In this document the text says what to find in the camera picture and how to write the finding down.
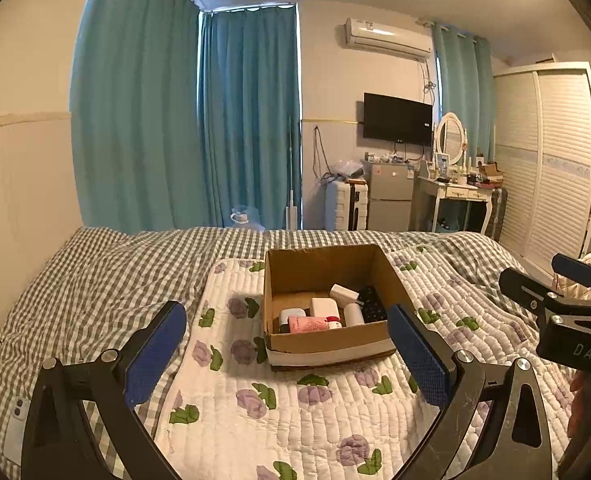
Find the person's right hand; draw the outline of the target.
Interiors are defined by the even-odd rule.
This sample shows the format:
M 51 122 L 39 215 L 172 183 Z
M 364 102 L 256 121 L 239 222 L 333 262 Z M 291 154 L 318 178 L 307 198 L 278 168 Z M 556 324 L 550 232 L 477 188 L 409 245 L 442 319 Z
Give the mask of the person's right hand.
M 591 375 L 583 370 L 577 370 L 570 385 L 573 394 L 571 415 L 568 423 L 567 435 L 573 438 L 582 427 L 585 416 L 591 405 Z

